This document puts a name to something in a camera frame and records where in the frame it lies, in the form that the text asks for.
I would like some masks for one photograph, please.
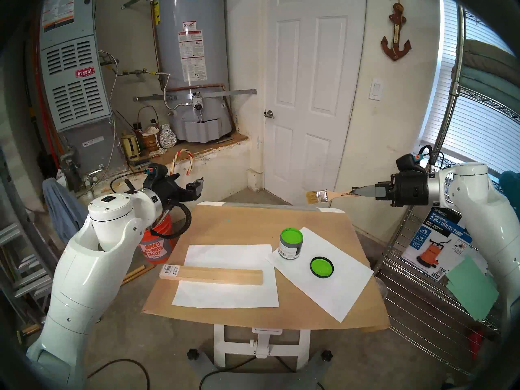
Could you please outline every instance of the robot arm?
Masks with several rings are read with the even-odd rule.
[[[179,175],[167,176],[167,171],[166,166],[150,164],[142,189],[128,181],[129,191],[94,199],[85,224],[63,251],[43,331],[27,351],[51,388],[83,387],[88,335],[117,295],[145,229],[174,206],[186,213],[185,226],[172,235],[151,229],[152,234],[170,238],[188,229],[191,214],[181,201],[199,198],[203,179],[183,189],[175,183]]]
[[[400,172],[390,181],[353,188],[352,193],[371,193],[376,200],[391,201],[397,207],[432,204],[460,212],[499,287],[505,330],[520,313],[520,224],[508,199],[489,180],[487,165],[463,163],[428,173],[412,154],[396,163]],[[447,184],[450,174],[453,180]]]

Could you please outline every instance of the wooden anchor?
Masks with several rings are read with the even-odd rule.
[[[401,35],[401,28],[406,23],[406,18],[402,15],[404,11],[404,7],[401,5],[400,0],[394,4],[394,13],[389,16],[389,19],[394,24],[394,41],[392,44],[392,48],[388,47],[388,40],[386,36],[381,40],[381,47],[387,56],[389,56],[393,61],[397,61],[398,59],[404,57],[407,52],[410,51],[412,45],[410,41],[407,40],[403,50],[399,50],[399,38]]]

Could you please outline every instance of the light switch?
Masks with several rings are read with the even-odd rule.
[[[372,85],[370,86],[370,95],[368,95],[369,99],[373,100],[381,100],[383,96],[383,81],[378,78],[374,78],[372,80]]]

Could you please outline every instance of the table top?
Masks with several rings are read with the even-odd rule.
[[[278,247],[280,232],[287,227],[307,227],[357,261],[369,266],[347,214],[320,212],[290,206],[256,204],[198,204],[190,228],[180,237],[168,264],[183,265],[190,244],[268,244]],[[157,279],[142,311],[174,319],[225,326],[286,330],[350,329],[380,330],[390,327],[388,313],[374,277],[340,323],[276,271],[279,307],[206,309],[173,306],[178,281]]]

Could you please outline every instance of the white door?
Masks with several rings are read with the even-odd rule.
[[[268,0],[265,188],[333,190],[361,59],[365,0]]]

